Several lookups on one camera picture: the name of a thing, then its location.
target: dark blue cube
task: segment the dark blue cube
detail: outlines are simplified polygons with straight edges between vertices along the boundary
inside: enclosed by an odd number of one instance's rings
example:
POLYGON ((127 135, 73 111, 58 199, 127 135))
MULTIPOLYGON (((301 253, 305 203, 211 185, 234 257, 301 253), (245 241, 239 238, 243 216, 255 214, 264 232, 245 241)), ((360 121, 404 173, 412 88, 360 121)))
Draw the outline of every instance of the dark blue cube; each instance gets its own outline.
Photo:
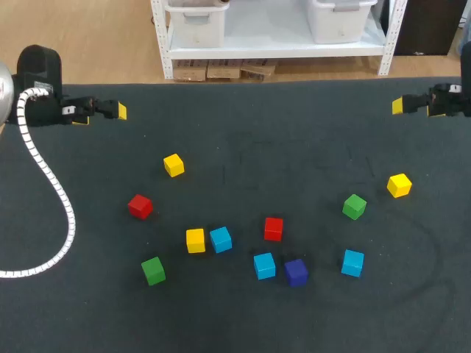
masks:
POLYGON ((285 263, 285 270, 290 286, 297 287, 308 282, 308 269, 301 259, 285 263))

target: yellow cube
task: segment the yellow cube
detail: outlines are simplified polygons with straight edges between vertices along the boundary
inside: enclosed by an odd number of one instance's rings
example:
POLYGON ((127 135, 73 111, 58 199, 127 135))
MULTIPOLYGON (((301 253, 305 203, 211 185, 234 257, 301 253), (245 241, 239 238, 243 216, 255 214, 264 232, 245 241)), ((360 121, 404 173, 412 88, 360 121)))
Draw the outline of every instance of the yellow cube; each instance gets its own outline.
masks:
POLYGON ((412 183, 405 174, 391 176, 388 181, 388 190, 395 198, 407 195, 411 186, 412 183))
POLYGON ((186 247, 189 254, 205 252, 205 231, 203 229, 189 229, 186 231, 186 247))
POLYGON ((164 158, 163 164, 165 165, 165 170, 172 178, 182 174, 185 171, 183 161, 180 157, 178 157, 178 154, 173 154, 172 156, 164 158))

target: toy block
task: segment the toy block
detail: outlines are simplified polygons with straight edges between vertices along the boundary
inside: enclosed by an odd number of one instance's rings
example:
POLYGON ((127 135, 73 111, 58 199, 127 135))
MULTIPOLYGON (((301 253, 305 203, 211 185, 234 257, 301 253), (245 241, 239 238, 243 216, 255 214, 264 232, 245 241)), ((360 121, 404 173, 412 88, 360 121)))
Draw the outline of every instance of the toy block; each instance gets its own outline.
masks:
POLYGON ((183 161, 180 157, 178 157, 178 154, 173 154, 172 156, 164 158, 163 164, 165 165, 165 170, 172 178, 182 174, 185 171, 183 161))
POLYGON ((134 196, 127 206, 130 210, 130 213, 140 219, 146 219, 153 209, 152 201, 141 195, 134 196))
POLYGON ((203 229, 189 229, 186 231, 186 247, 189 254, 205 252, 205 231, 203 229))
POLYGON ((165 281, 165 271, 163 270, 162 263, 158 257, 154 257, 151 260, 141 263, 141 266, 149 285, 156 285, 159 282, 165 281))
POLYGON ((276 267, 271 253, 267 252, 266 254, 254 256, 253 264, 259 280, 275 277, 276 267))
POLYGON ((285 270, 290 286, 297 287, 308 282, 308 269, 301 259, 285 263, 285 270))
POLYGON ((265 240, 281 241, 283 234, 283 219, 270 218, 265 220, 265 240))
POLYGON ((233 241, 226 227, 215 229, 209 232, 209 235, 214 251, 217 254, 219 252, 225 252, 233 247, 233 241))
POLYGON ((341 272, 349 276, 360 277, 363 259, 364 255, 362 253, 345 250, 344 264, 341 267, 341 272))
POLYGON ((405 174, 391 176, 388 181, 388 190, 393 197, 405 196, 411 190, 412 183, 405 174))
POLYGON ((342 212, 351 219, 356 220, 365 212, 366 201, 355 194, 351 195, 345 203, 342 212))

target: cardboard box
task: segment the cardboard box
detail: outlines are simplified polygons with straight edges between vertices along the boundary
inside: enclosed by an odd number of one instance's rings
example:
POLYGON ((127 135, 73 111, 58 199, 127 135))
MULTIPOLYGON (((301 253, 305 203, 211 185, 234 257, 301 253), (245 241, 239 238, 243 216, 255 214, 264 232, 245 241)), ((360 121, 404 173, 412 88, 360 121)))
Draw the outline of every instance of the cardboard box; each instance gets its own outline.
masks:
POLYGON ((208 79, 238 79, 241 76, 242 60, 209 60, 208 79))
POLYGON ((206 80, 207 60, 175 60, 174 80, 201 82, 206 80))
POLYGON ((274 59, 248 59, 242 62, 241 70, 262 76, 270 76, 275 72, 277 61, 274 59))

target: cable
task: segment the cable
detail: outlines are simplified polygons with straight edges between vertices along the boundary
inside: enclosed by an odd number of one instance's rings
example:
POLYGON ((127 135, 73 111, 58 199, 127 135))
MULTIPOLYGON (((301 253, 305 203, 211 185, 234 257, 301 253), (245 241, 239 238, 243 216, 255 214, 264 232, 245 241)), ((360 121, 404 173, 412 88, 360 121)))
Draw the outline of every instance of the cable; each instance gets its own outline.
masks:
POLYGON ((52 187, 56 190, 57 195, 59 196, 60 201, 63 203, 65 213, 67 214, 67 221, 68 221, 68 233, 67 238, 65 240, 64 245, 60 248, 59 252, 48 262, 43 263, 34 268, 29 268, 27 270, 20 270, 20 271, 2 271, 0 270, 0 278, 20 278, 20 277, 28 277, 33 276, 35 274, 39 274, 44 272, 45 270, 50 269, 56 263, 62 259, 65 254, 67 254, 68 250, 71 248, 72 242, 74 241, 75 237, 75 214, 74 209, 70 201, 68 200, 67 195, 57 180, 54 173, 52 173, 51 169, 47 166, 46 162, 44 162, 43 158, 39 154, 39 151, 36 149, 35 144, 32 142, 31 135, 29 134, 28 126, 26 125, 26 117, 24 114, 26 101, 32 97, 39 97, 39 96, 48 96, 49 92, 43 88, 29 88, 25 90, 22 94, 20 94, 20 98, 18 99, 18 103, 16 105, 16 115, 18 117, 18 125, 20 126, 20 132, 23 136, 23 140, 26 144, 26 147, 29 150, 29 153, 35 159, 36 163, 38 164, 39 168, 43 171, 46 175, 47 179, 50 181, 52 187))

